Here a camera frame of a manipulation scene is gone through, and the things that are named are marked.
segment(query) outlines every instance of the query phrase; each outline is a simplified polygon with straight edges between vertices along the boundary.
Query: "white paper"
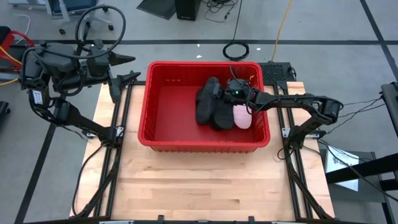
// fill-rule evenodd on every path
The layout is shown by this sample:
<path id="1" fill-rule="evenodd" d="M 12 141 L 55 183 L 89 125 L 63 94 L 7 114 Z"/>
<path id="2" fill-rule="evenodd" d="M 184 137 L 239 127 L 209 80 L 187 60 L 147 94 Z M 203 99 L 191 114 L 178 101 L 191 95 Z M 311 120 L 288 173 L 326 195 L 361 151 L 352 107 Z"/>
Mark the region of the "white paper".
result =
<path id="1" fill-rule="evenodd" d="M 351 154 L 349 152 L 343 151 L 341 149 L 337 149 L 333 146 L 328 146 L 329 150 L 339 159 L 344 161 L 345 163 L 349 164 L 350 166 L 356 165 L 359 163 L 359 157 Z M 337 158 L 335 158 L 330 151 L 327 151 L 326 154 L 326 173 L 343 169 L 346 167 L 341 161 L 339 161 Z M 358 191 L 358 179 L 356 180 L 349 180 L 349 181 L 344 181 L 340 183 L 336 183 L 337 185 L 340 185 L 342 187 L 345 187 L 347 189 L 355 190 Z"/>

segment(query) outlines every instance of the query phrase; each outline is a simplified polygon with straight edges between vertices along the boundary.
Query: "wooden tabletop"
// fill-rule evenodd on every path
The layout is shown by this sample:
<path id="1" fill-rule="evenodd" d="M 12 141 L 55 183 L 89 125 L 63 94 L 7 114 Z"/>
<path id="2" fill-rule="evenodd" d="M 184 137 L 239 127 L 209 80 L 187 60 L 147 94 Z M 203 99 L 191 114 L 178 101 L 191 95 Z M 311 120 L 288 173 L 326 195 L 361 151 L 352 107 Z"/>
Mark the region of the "wooden tabletop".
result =
<path id="1" fill-rule="evenodd" d="M 301 82 L 291 82 L 288 86 L 290 94 L 305 93 Z M 273 93 L 268 86 L 264 88 Z M 248 216 L 258 221 L 294 220 L 285 162 L 276 156 L 282 148 L 276 109 L 268 111 L 271 141 L 254 153 L 155 152 L 140 144 L 137 138 L 144 89 L 145 86 L 132 89 L 112 219 L 156 220 L 158 215 L 164 215 L 166 220 L 243 221 Z M 110 126 L 113 107 L 108 86 L 102 86 L 94 121 Z M 310 117 L 302 109 L 293 109 L 293 113 L 296 124 Z M 98 140 L 90 140 L 85 159 L 99 145 Z M 304 146 L 318 151 L 316 140 L 307 139 Z M 98 188 L 104 152 L 105 149 L 92 158 L 82 173 L 75 202 L 77 211 Z M 301 155 L 309 191 L 325 211 L 334 216 L 320 156 L 305 149 Z M 302 194 L 298 188 L 297 192 L 304 217 Z M 107 198 L 108 192 L 104 194 L 102 215 Z"/>

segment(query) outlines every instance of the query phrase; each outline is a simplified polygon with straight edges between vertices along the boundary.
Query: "yellow cable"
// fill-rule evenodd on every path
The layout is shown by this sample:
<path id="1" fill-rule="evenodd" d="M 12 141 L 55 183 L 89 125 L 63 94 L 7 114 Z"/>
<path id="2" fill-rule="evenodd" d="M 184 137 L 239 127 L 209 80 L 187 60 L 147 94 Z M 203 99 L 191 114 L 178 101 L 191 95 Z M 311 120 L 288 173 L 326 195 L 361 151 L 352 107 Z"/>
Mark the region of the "yellow cable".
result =
<path id="1" fill-rule="evenodd" d="M 20 64 L 20 65 L 22 65 L 22 63 L 21 63 L 20 61 L 18 61 L 17 59 L 15 59 L 13 56 L 9 55 L 1 46 L 0 46 L 0 50 L 1 50 L 5 55 L 7 55 L 9 58 L 11 58 L 11 60 L 17 62 L 17 63 Z M 16 81 L 18 81 L 18 78 L 14 79 L 14 80 L 11 80 L 11 81 L 8 81 L 8 82 L 5 82 L 5 83 L 0 83 L 0 86 L 2 86 L 2 85 L 7 85 L 7 84 L 10 84 L 10 83 L 13 83 L 13 82 L 16 82 Z"/>
<path id="2" fill-rule="evenodd" d="M 271 62 L 274 61 L 274 57 L 275 57 L 275 54 L 276 54 L 276 48 L 278 46 L 280 32 L 282 30 L 282 27 L 284 26 L 284 23 L 285 23 L 285 20 L 286 20 L 286 16 L 287 16 L 287 13 L 289 12 L 290 6 L 292 5 L 292 2 L 293 2 L 293 0 L 289 1 L 289 5 L 287 5 L 287 9 L 286 9 L 286 12 L 284 14 L 284 19 L 282 20 L 282 23 L 280 24 L 279 31 L 278 31 L 278 36 L 276 37 L 276 41 L 275 41 L 274 53 L 272 54 Z"/>

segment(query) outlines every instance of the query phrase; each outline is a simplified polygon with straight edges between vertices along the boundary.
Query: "pink object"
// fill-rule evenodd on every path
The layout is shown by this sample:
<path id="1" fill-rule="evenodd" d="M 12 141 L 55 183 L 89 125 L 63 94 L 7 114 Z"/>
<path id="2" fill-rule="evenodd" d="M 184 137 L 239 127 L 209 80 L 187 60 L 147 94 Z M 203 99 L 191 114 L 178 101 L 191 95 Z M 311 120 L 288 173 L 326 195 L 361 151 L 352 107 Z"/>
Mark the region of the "pink object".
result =
<path id="1" fill-rule="evenodd" d="M 251 115 L 246 111 L 246 106 L 236 105 L 234 106 L 234 122 L 238 128 L 247 129 L 251 125 Z"/>

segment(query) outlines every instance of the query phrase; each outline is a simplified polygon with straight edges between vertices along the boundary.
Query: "office chair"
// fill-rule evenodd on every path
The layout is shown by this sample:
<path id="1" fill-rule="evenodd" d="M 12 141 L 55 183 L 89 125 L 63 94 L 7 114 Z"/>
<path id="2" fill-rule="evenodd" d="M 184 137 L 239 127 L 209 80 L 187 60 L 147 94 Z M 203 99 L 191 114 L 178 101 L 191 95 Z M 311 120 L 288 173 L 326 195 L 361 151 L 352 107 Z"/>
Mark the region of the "office chair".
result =
<path id="1" fill-rule="evenodd" d="M 59 29 L 60 34 L 65 35 L 66 32 L 63 29 L 65 26 L 72 24 L 74 21 L 71 21 L 71 16 L 80 16 L 87 9 L 96 6 L 98 4 L 98 0 L 51 0 L 50 7 L 52 9 L 53 19 L 63 19 L 61 27 Z M 82 23 L 89 27 L 93 21 L 103 22 L 108 25 L 108 29 L 110 31 L 113 30 L 112 23 L 107 21 L 106 19 L 102 19 L 96 17 L 94 15 L 95 11 L 90 12 L 83 20 Z M 80 39 L 83 38 L 83 30 L 84 26 L 80 26 Z"/>

